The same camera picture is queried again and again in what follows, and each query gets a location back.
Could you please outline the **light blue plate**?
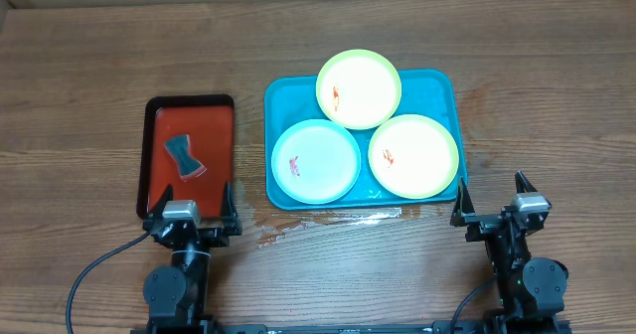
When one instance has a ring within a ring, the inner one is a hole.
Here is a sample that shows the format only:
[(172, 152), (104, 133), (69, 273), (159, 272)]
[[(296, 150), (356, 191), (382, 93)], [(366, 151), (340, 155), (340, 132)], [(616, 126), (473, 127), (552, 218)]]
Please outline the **light blue plate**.
[(308, 119), (280, 135), (269, 164), (274, 182), (289, 198), (325, 205), (353, 189), (362, 155), (349, 130), (331, 120)]

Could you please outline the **teal plastic tray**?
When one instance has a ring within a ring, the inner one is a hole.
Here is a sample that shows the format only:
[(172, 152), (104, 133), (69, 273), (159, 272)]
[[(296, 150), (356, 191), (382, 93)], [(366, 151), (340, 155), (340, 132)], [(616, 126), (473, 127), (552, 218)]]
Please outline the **teal plastic tray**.
[[(427, 203), (449, 202), (456, 199), (458, 180), (469, 180), (461, 126), (458, 119), (454, 91), (450, 78), (435, 69), (401, 70), (402, 95), (396, 114), (419, 114), (443, 125), (454, 138), (459, 155), (457, 175), (441, 193), (427, 198)], [(288, 211), (314, 210), (314, 205), (298, 202), (276, 183), (272, 168), (272, 151), (280, 135), (292, 125), (307, 119), (324, 119), (316, 99), (315, 76), (281, 78), (272, 82), (264, 94), (264, 164), (265, 187), (270, 202)], [(360, 146), (362, 166), (353, 188), (340, 199), (323, 204), (323, 209), (400, 206), (411, 202), (386, 190), (372, 175), (368, 163), (368, 149), (374, 131), (355, 131), (353, 137)]]

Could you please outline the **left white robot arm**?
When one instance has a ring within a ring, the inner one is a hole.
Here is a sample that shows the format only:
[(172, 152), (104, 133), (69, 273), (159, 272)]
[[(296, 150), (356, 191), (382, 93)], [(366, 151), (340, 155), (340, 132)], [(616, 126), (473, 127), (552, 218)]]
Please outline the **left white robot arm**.
[(203, 228), (193, 200), (175, 200), (167, 186), (143, 219), (143, 230), (171, 251), (168, 265), (158, 266), (145, 278), (143, 297), (149, 306), (145, 333), (218, 334), (223, 326), (206, 309), (211, 250), (225, 248), (242, 234), (233, 188), (225, 184), (221, 224)]

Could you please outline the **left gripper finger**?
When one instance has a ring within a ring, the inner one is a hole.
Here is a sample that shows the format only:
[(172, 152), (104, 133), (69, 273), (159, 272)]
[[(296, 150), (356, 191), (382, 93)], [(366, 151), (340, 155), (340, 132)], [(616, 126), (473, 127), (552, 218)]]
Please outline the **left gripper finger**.
[(157, 203), (149, 210), (148, 218), (151, 220), (162, 219), (166, 205), (173, 200), (173, 187), (168, 185)]
[(222, 220), (235, 220), (238, 217), (231, 182), (226, 182), (224, 186), (220, 216)]

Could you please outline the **red black-rimmed tray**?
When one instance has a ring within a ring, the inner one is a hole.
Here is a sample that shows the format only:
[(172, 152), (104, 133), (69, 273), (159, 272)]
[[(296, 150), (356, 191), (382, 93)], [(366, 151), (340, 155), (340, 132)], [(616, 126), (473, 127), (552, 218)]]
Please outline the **red black-rimmed tray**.
[[(146, 106), (136, 214), (144, 219), (168, 185), (175, 200), (193, 200), (204, 220), (220, 216), (226, 182), (233, 180), (234, 101), (227, 94), (151, 98)], [(182, 181), (164, 148), (169, 138), (188, 134), (193, 156), (207, 171)]]

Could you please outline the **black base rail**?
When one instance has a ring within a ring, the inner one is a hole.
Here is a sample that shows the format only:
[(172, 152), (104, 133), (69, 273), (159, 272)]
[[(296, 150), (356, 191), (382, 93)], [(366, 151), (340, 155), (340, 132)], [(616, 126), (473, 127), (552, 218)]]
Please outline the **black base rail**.
[[(207, 328), (205, 325), (195, 328), (168, 328), (148, 330), (147, 328), (130, 329), (130, 334), (141, 333), (225, 333), (225, 334), (447, 334), (451, 333), (450, 320), (436, 320), (430, 324), (418, 325), (341, 325), (341, 326), (290, 326), (267, 327), (262, 324), (218, 325)], [(484, 333), (559, 333), (571, 334), (572, 329), (568, 321), (556, 323), (531, 324), (526, 321), (509, 323), (508, 328), (496, 331), (481, 320), (458, 320), (453, 333), (484, 334)]]

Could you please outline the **yellow-green plate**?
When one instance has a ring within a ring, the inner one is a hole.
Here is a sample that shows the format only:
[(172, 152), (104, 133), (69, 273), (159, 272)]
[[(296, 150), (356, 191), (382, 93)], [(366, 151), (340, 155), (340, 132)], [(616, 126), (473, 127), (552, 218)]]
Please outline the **yellow-green plate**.
[(384, 56), (364, 49), (347, 50), (321, 68), (316, 99), (323, 113), (335, 123), (352, 130), (371, 129), (397, 111), (401, 79)]
[(418, 114), (393, 117), (374, 132), (368, 160), (376, 180), (392, 194), (411, 200), (444, 191), (459, 168), (459, 150), (450, 132)]

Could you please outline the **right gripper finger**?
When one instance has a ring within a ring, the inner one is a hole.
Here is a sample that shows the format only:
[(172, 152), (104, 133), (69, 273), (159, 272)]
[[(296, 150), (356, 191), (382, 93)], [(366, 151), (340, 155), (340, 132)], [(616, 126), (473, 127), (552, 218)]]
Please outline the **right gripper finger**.
[(473, 223), (476, 214), (468, 187), (463, 177), (459, 179), (455, 205), (451, 214), (451, 223)]
[(515, 185), (517, 194), (537, 192), (537, 189), (522, 171), (515, 173)]

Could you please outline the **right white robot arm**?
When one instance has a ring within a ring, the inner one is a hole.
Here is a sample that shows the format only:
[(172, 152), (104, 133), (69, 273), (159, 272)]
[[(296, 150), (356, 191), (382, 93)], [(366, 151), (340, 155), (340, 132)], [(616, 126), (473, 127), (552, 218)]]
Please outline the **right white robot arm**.
[[(493, 277), (475, 288), (458, 305), (448, 331), (464, 333), (569, 333), (566, 321), (557, 320), (564, 310), (569, 277), (561, 262), (533, 257), (527, 237), (542, 230), (552, 203), (523, 172), (515, 174), (516, 194), (498, 214), (478, 215), (468, 187), (460, 180), (450, 225), (466, 229), (468, 243), (482, 242), (490, 259)], [(475, 321), (459, 321), (463, 308), (490, 286), (497, 287), (499, 309)]]

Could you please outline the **pink and black sponge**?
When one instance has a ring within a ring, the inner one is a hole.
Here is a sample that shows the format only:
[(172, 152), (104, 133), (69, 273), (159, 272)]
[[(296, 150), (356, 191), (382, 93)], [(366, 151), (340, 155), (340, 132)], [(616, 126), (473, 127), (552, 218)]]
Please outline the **pink and black sponge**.
[(180, 134), (164, 142), (164, 148), (177, 166), (182, 181), (201, 176), (207, 167), (192, 154), (191, 140), (188, 134)]

